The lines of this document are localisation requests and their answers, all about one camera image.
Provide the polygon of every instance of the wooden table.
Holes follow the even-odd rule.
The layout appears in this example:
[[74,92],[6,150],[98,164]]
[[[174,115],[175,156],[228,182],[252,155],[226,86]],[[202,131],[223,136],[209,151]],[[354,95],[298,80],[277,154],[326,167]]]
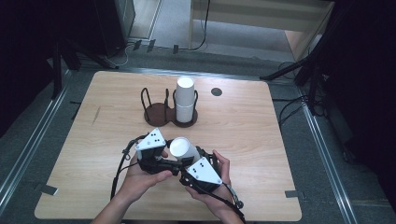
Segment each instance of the wooden table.
[[[295,187],[267,84],[194,79],[198,120],[190,128],[166,124],[160,128],[165,139],[185,136],[192,144],[208,152],[216,149],[230,159],[233,188],[245,204],[242,212],[247,220],[299,220],[298,199],[285,195]],[[143,118],[140,92],[147,87],[151,102],[162,103],[165,89],[173,92],[176,84],[177,76],[96,73],[49,178],[48,185],[59,191],[41,196],[36,217],[94,218],[109,202],[121,151],[131,139],[154,129]],[[222,95],[214,96],[213,88],[220,88]],[[149,189],[124,218],[216,220],[178,179]]]

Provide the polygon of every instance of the white cup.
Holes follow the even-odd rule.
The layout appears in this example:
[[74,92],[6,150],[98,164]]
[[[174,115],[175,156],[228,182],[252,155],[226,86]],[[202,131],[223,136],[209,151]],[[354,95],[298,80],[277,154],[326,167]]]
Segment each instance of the white cup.
[[194,103],[194,80],[191,77],[179,77],[177,79],[175,99],[176,104],[181,106],[189,106]]
[[171,154],[178,160],[181,161],[184,158],[194,157],[192,164],[196,163],[201,159],[196,147],[194,147],[190,141],[185,137],[175,138],[171,146],[169,147]]
[[176,120],[180,123],[186,123],[192,120],[194,114],[194,105],[182,106],[176,105]]

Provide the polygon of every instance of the metal rail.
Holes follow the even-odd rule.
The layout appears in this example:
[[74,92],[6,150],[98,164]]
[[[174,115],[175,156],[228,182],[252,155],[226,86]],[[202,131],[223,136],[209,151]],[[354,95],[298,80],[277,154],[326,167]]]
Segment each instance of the metal rail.
[[70,79],[70,71],[67,70],[64,74],[63,89],[55,99],[50,101],[46,111],[44,112],[43,117],[41,117],[40,121],[35,127],[35,130],[33,131],[26,145],[24,146],[21,155],[18,157],[6,180],[2,184],[0,188],[0,216],[2,216],[3,212],[5,211],[9,199],[11,198],[15,189],[20,183],[27,166],[35,155],[38,145],[40,144],[44,134],[46,133],[46,130],[52,122],[55,113],[57,112],[60,104],[62,103],[62,100],[66,95]]
[[[304,95],[304,91],[299,90],[300,95]],[[308,121],[309,128],[311,129],[312,135],[314,136],[315,143],[318,147],[319,155],[322,159],[324,168],[326,170],[327,177],[329,178],[330,184],[332,186],[332,191],[334,192],[335,200],[340,207],[341,215],[344,218],[345,223],[355,224],[359,223],[344,185],[335,169],[334,163],[332,162],[332,156],[327,149],[326,142],[318,126],[317,118],[312,116],[311,111],[307,105],[303,105],[306,120]]]

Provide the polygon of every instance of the human hand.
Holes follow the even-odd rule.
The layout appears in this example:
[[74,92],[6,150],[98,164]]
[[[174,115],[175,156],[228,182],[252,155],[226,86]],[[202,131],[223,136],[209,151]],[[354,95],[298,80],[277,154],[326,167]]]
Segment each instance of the human hand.
[[[231,185],[230,161],[225,157],[221,156],[216,150],[213,150],[213,153],[219,160],[219,169],[222,182],[224,184]],[[186,187],[186,191],[191,195],[193,199],[205,203],[206,206],[209,208],[210,212],[218,217],[223,223],[242,223],[242,220],[235,213],[235,211],[224,202],[215,199],[207,194],[199,194],[191,187]],[[220,198],[229,201],[230,203],[233,202],[233,195],[231,195],[230,191],[224,185],[219,186],[212,193],[219,196]]]
[[[163,151],[163,157],[168,157],[168,154],[165,151]],[[137,164],[136,154],[132,157],[130,164],[135,165],[128,168],[128,172],[126,173],[122,186],[117,193],[117,195],[121,195],[122,198],[128,200],[129,204],[140,199],[149,188],[172,176],[172,172],[170,171],[162,171],[155,175],[142,171],[140,166]]]

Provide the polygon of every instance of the black equipment stand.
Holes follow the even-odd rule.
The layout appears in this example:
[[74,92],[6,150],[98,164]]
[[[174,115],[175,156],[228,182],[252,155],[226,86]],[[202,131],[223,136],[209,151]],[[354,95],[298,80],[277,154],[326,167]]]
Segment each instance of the black equipment stand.
[[52,69],[53,69],[53,93],[52,99],[55,99],[62,90],[62,58],[66,63],[67,67],[71,70],[78,70],[81,67],[81,62],[76,54],[80,52],[92,59],[94,62],[102,65],[107,69],[118,68],[97,55],[91,53],[87,49],[83,48],[77,42],[67,39],[60,22],[59,8],[56,3],[52,1],[38,1],[42,8],[42,13],[46,15],[50,22],[50,29],[52,31]]
[[288,72],[291,72],[297,68],[300,68],[297,76],[294,79],[294,83],[297,86],[303,86],[306,81],[311,78],[310,89],[308,93],[308,108],[311,111],[311,114],[315,115],[314,103],[315,103],[315,95],[318,88],[318,81],[320,75],[322,74],[321,63],[324,61],[324,57],[326,56],[326,49],[329,47],[329,43],[331,39],[336,36],[336,32],[344,17],[347,15],[349,10],[352,8],[356,0],[352,0],[349,2],[347,6],[342,5],[340,2],[335,2],[333,12],[331,18],[329,20],[329,25],[326,29],[326,32],[323,34],[322,38],[319,40],[317,45],[314,47],[312,52],[308,54],[305,58],[301,59],[299,62],[293,63],[272,75],[266,77],[260,77],[261,80],[274,80],[278,77],[282,77],[286,75]]

